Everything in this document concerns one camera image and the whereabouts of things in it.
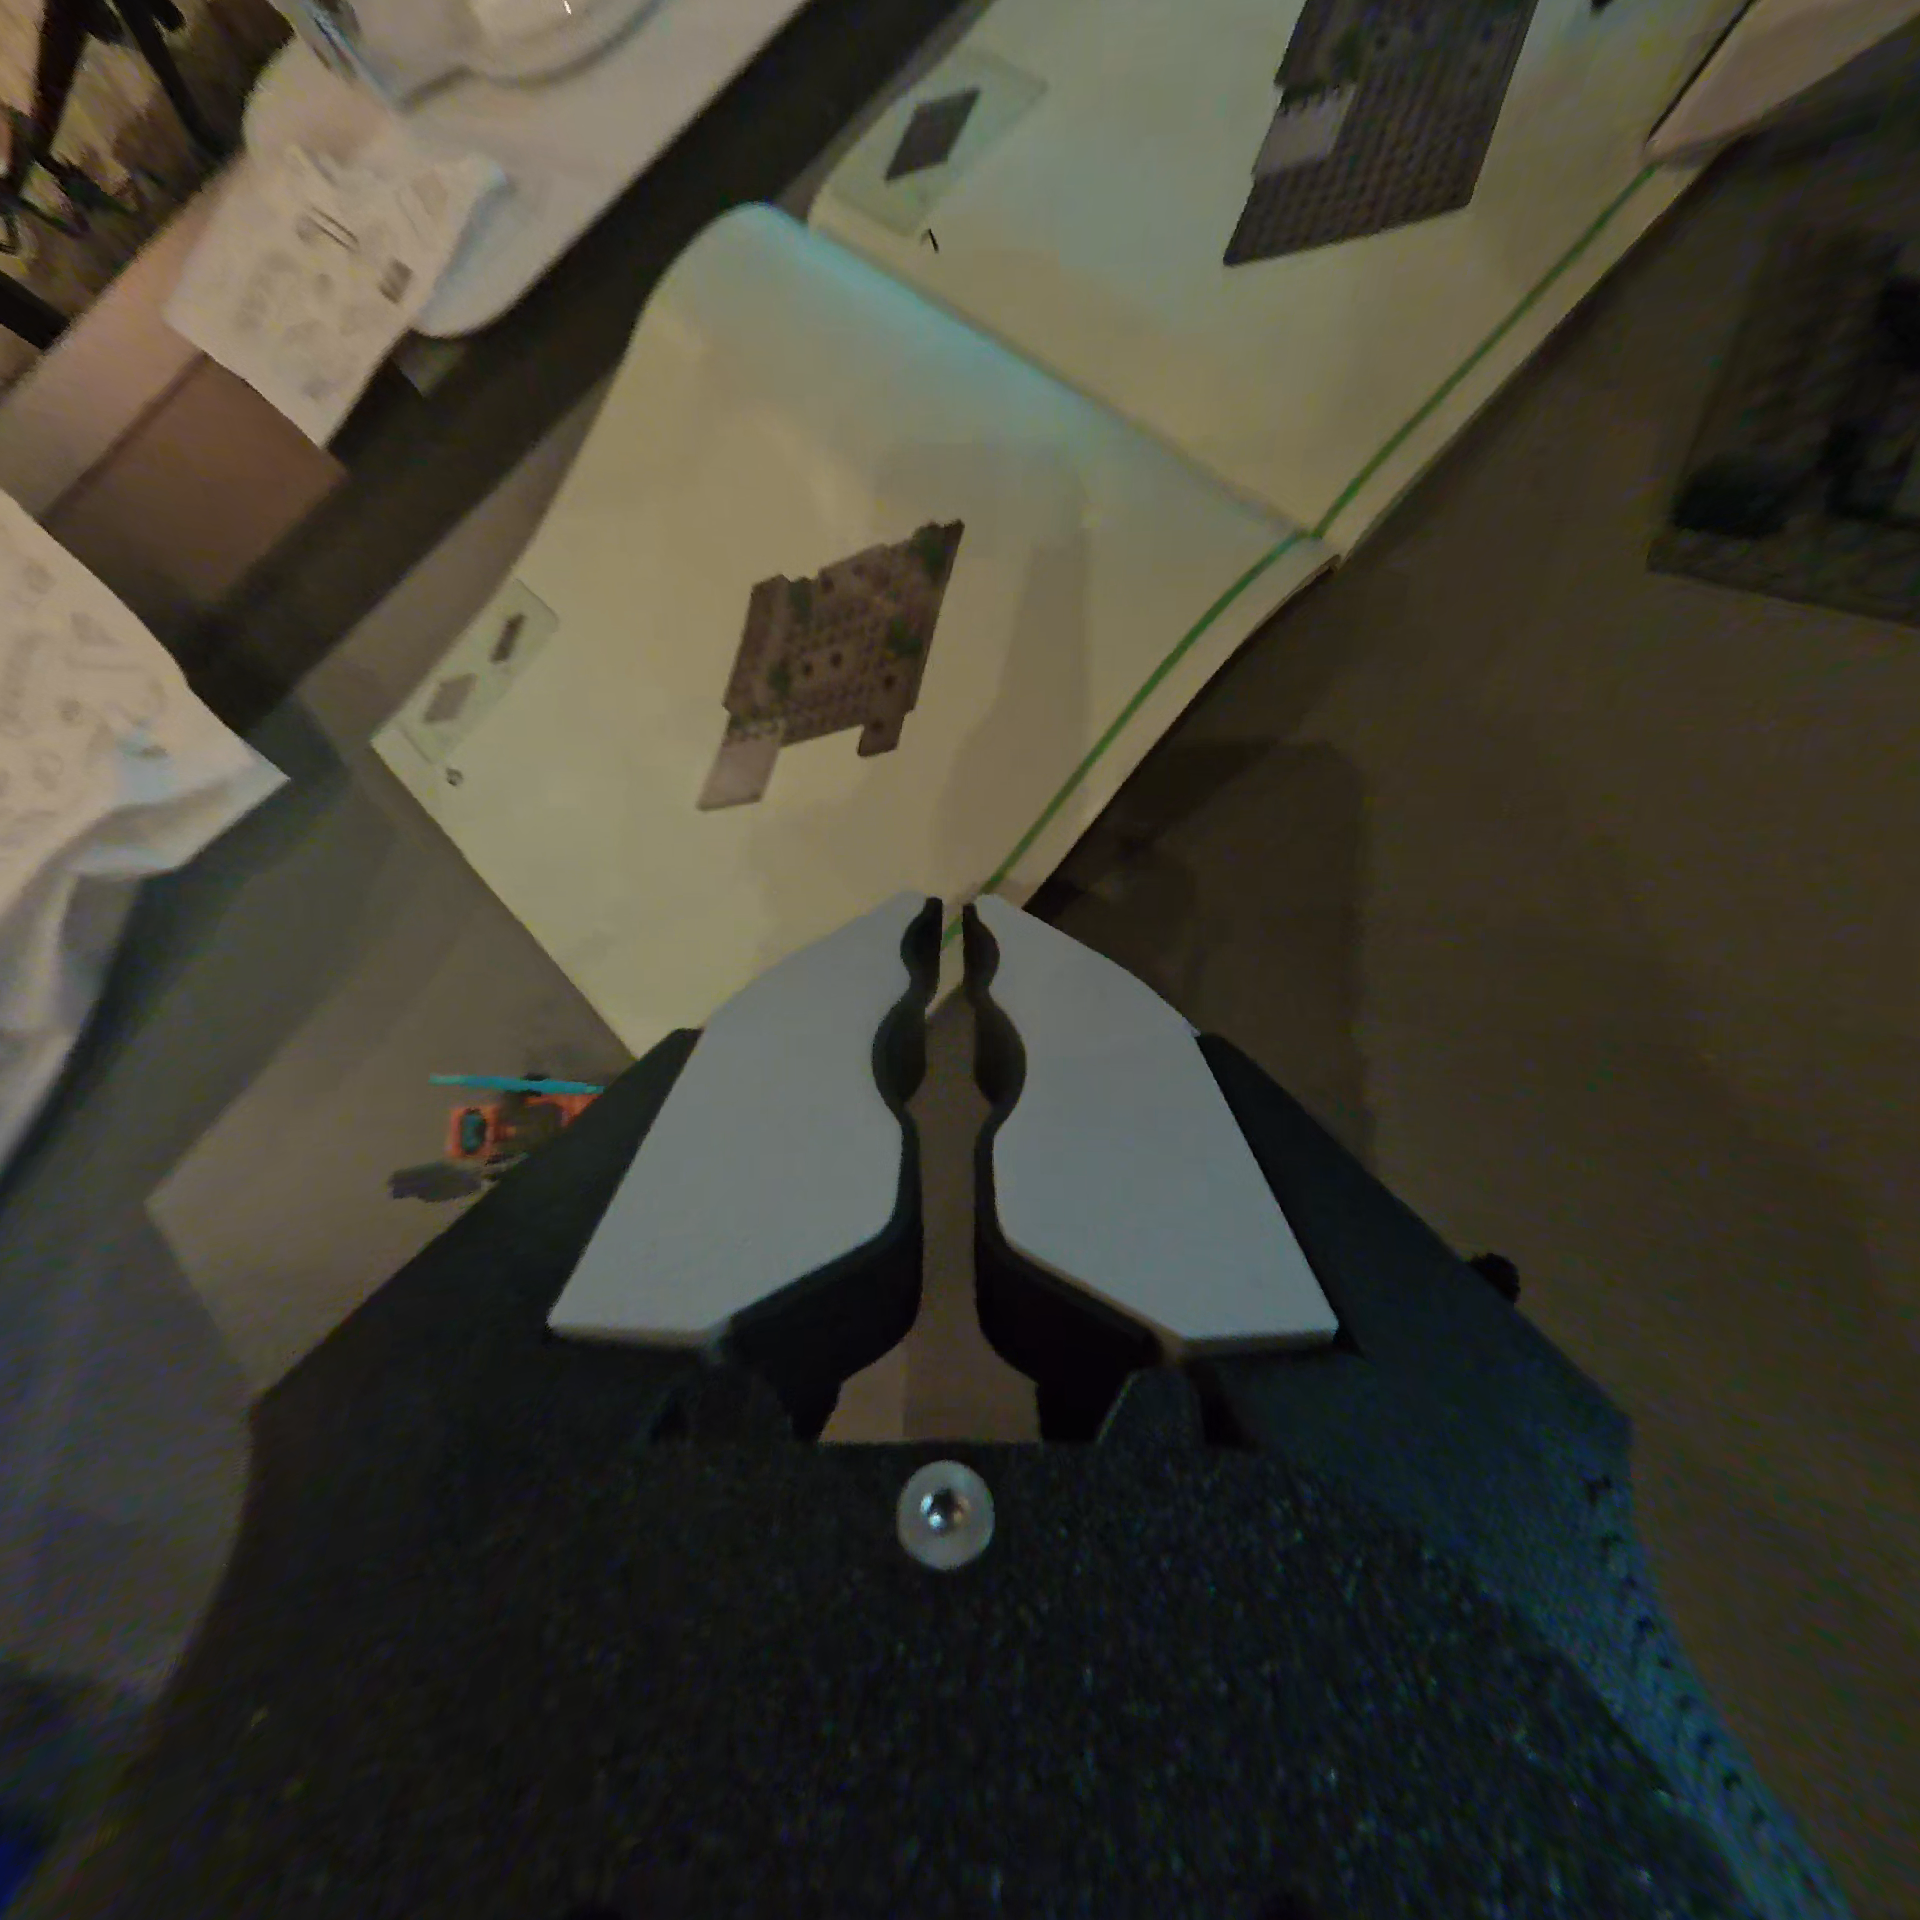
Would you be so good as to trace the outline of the adjoining grey table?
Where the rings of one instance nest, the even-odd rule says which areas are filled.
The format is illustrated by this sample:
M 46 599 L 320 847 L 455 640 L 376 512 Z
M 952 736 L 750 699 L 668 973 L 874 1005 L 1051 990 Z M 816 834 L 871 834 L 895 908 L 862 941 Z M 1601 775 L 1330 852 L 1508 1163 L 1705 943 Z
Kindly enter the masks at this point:
M 381 373 L 334 449 L 162 323 L 210 180 L 5 397 L 5 493 L 252 724 L 598 393 L 694 236 L 782 199 L 960 12 L 802 7 L 518 307 L 425 393 Z

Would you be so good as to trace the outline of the grey studded building baseplate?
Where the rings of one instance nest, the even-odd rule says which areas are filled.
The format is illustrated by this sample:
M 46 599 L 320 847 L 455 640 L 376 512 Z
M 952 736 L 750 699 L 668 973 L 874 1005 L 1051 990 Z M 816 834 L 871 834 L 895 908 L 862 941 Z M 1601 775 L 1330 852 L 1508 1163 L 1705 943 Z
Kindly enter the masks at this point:
M 1647 564 L 1916 629 L 1914 230 L 1798 225 L 1773 243 Z

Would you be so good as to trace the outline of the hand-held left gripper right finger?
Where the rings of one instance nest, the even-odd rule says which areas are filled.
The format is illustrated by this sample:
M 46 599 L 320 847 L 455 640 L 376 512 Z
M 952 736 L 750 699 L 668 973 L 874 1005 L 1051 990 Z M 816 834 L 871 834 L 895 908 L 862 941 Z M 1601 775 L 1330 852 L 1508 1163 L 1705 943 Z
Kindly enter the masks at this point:
M 1329 1347 L 1337 1312 L 1198 1033 L 1113 959 L 987 897 L 970 979 L 1018 1045 L 993 1218 L 1044 1279 L 1173 1354 Z

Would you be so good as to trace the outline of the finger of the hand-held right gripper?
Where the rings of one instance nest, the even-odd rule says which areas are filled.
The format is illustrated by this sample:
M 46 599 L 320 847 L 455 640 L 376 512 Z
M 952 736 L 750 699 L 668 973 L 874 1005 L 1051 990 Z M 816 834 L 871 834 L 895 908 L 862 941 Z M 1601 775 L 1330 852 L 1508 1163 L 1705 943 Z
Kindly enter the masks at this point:
M 1916 26 L 1916 2 L 1753 2 L 1647 132 L 1642 158 L 1693 160 Z

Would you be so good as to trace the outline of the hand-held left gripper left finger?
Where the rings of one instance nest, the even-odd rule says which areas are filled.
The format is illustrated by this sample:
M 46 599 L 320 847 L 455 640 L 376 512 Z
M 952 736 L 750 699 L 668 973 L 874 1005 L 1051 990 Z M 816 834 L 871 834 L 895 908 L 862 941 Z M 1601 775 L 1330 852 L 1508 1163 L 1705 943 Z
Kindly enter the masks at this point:
M 700 1031 L 549 1313 L 556 1337 L 716 1347 L 877 1242 L 903 1204 L 943 903 L 897 895 Z

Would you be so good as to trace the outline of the white printed leaflet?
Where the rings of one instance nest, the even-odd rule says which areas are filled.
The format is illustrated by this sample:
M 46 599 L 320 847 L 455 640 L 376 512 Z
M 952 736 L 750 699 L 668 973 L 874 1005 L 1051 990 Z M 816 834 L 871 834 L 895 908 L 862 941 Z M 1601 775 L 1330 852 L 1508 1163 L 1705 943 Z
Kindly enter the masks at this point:
M 242 157 L 162 323 L 326 446 L 507 191 L 493 157 L 403 127 L 351 157 Z

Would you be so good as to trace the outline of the crumpled white paper bag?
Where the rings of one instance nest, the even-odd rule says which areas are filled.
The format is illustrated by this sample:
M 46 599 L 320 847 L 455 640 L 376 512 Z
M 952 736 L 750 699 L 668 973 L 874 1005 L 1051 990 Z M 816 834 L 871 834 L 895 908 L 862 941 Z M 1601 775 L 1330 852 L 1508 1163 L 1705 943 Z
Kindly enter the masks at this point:
M 98 1012 L 137 892 L 284 785 L 160 640 L 5 495 L 5 1168 Z

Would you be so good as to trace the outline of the white instruction booklet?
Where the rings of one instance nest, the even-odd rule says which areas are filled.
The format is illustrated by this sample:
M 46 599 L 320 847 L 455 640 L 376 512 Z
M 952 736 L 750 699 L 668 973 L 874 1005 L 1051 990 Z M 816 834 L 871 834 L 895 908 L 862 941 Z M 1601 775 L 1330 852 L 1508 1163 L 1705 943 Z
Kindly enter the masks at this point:
M 634 1056 L 1028 898 L 1695 171 L 1740 4 L 987 4 L 651 293 L 374 747 Z

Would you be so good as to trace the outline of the blue plastic bin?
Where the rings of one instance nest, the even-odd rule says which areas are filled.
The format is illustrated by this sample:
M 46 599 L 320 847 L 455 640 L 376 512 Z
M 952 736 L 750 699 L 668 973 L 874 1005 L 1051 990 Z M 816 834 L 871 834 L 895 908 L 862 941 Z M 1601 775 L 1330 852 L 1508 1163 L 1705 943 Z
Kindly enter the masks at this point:
M 57 1677 L 2 1666 L 2 1914 L 11 1914 L 69 1818 L 96 1757 L 94 1700 Z

